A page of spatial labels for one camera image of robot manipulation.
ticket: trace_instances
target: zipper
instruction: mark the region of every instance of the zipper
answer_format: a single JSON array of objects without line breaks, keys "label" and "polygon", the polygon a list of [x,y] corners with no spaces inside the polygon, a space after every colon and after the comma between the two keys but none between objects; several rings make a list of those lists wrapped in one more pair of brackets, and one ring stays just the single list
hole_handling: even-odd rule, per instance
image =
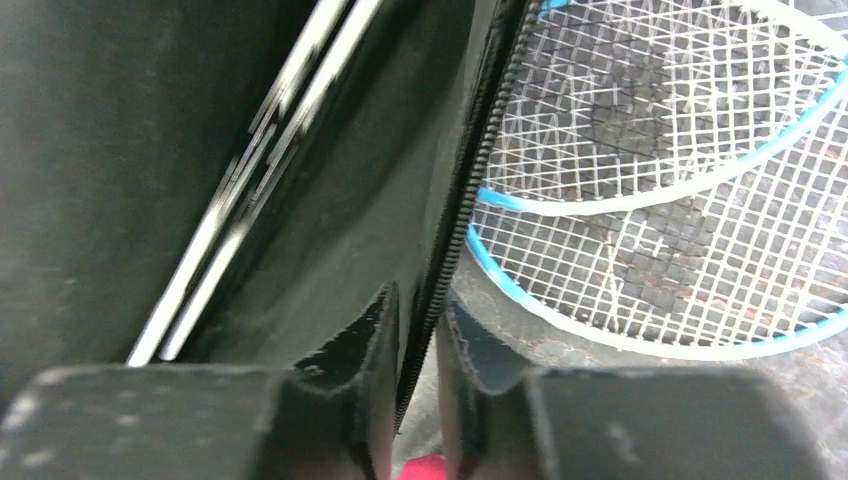
[{"label": "zipper", "polygon": [[[436,324],[445,309],[445,298],[450,289],[451,278],[459,263],[459,255],[465,242],[465,234],[471,223],[477,192],[483,181],[489,155],[500,132],[506,106],[513,92],[515,77],[522,68],[527,42],[539,19],[542,2],[531,0],[523,9],[503,5],[501,2],[495,15],[501,15],[499,25],[493,26],[488,34],[487,52],[481,64],[478,78],[483,79],[481,88],[472,102],[469,115],[471,128],[467,128],[460,142],[460,157],[455,178],[464,178],[463,184],[448,193],[447,204],[441,218],[441,231],[450,229],[445,239],[437,240],[436,255],[441,254],[438,268],[430,270],[420,298],[429,298],[426,308],[416,318],[423,318],[420,325],[410,325],[404,353],[403,365],[398,380],[395,403],[395,432],[400,429],[403,417],[412,400],[412,393],[421,375],[424,358],[430,345]],[[508,32],[517,32],[510,37]],[[495,78],[496,82],[487,80]],[[481,118],[485,112],[488,116]]]}]

